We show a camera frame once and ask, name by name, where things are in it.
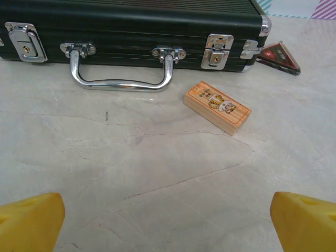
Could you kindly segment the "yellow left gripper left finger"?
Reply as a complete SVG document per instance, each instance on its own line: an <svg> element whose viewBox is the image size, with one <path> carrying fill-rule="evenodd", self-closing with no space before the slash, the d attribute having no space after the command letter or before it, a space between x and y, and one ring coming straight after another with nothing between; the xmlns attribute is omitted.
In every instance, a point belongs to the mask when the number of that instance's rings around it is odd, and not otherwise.
<svg viewBox="0 0 336 252"><path fill-rule="evenodd" d="M46 193L0 206L0 252L53 252L65 206Z"/></svg>

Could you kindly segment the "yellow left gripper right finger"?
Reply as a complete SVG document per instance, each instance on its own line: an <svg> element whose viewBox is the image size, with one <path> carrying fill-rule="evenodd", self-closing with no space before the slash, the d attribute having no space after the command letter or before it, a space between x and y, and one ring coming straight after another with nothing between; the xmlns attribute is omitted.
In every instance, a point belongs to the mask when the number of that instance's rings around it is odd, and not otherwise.
<svg viewBox="0 0 336 252"><path fill-rule="evenodd" d="M276 192L270 217L284 252L336 252L336 203Z"/></svg>

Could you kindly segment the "red black triangular box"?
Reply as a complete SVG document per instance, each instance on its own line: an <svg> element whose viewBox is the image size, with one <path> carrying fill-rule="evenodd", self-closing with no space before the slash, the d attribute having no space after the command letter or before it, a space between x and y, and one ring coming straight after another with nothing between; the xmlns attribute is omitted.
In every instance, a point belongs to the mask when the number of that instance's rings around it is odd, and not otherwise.
<svg viewBox="0 0 336 252"><path fill-rule="evenodd" d="M294 76L301 74L299 64L282 41L266 46L256 61Z"/></svg>

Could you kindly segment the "wooden block with tiger print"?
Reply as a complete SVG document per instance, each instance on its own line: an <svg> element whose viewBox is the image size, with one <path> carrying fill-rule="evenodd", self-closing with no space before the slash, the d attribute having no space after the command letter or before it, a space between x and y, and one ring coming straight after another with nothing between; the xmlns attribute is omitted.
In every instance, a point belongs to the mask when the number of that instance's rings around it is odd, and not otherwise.
<svg viewBox="0 0 336 252"><path fill-rule="evenodd" d="M183 103L230 136L239 130L251 114L248 107L204 81L185 94Z"/></svg>

